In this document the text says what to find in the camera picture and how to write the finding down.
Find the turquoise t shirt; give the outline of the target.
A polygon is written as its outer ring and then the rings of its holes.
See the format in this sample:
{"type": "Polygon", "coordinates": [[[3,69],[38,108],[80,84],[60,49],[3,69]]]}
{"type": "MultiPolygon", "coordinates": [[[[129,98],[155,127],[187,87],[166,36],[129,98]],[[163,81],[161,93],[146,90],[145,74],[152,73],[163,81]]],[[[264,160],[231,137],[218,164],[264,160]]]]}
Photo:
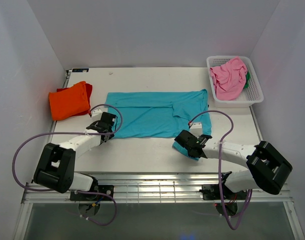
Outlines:
{"type": "Polygon", "coordinates": [[[206,89],[189,92],[110,92],[108,112],[122,114],[123,123],[115,134],[125,138],[175,138],[189,130],[188,122],[202,124],[202,132],[211,135],[212,124],[206,89]]]}

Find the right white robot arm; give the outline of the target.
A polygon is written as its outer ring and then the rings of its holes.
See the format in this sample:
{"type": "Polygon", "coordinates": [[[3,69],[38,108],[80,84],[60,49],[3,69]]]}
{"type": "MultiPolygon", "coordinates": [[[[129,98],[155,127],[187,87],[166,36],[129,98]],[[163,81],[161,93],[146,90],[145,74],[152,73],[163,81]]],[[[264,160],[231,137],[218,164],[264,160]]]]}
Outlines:
{"type": "Polygon", "coordinates": [[[224,160],[246,170],[227,172],[221,177],[219,195],[225,199],[244,190],[261,189],[278,195],[293,170],[286,158],[269,142],[244,145],[230,142],[213,142],[210,135],[194,136],[182,130],[174,141],[184,148],[191,158],[224,160]]]}

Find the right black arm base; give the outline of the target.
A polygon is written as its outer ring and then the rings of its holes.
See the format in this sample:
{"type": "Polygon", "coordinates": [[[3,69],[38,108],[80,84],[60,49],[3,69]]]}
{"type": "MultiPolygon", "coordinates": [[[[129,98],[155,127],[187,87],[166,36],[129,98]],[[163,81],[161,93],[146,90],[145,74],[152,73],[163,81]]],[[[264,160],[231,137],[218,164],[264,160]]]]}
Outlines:
{"type": "MultiPolygon", "coordinates": [[[[203,184],[199,190],[202,193],[203,200],[220,200],[219,184],[203,184]]],[[[222,195],[224,200],[245,200],[247,196],[246,191],[232,192],[226,186],[222,186],[222,195]]]]}

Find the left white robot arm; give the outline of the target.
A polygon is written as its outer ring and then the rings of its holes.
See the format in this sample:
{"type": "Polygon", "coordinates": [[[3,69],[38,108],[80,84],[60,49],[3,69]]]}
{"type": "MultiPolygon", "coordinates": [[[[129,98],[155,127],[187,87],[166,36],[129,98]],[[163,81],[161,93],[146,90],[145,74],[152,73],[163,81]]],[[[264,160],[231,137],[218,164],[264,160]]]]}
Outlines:
{"type": "Polygon", "coordinates": [[[94,113],[95,121],[81,135],[60,144],[48,143],[43,148],[33,181],[59,193],[81,191],[88,200],[98,196],[95,178],[75,172],[76,160],[94,147],[114,137],[113,127],[117,116],[112,113],[94,113]]]}

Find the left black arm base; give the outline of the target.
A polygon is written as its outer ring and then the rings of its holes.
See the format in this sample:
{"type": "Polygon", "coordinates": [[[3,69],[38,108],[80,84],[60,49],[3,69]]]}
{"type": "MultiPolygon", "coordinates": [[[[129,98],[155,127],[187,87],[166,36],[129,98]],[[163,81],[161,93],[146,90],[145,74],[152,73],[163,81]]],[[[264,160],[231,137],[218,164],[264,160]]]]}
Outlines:
{"type": "MultiPolygon", "coordinates": [[[[106,195],[113,197],[114,190],[115,190],[114,185],[95,185],[90,188],[89,192],[106,194],[106,195]]],[[[96,202],[98,200],[109,201],[110,198],[103,196],[103,195],[85,194],[85,193],[79,193],[79,192],[73,191],[70,193],[69,200],[75,201],[75,202],[81,202],[81,201],[96,202]]]]}

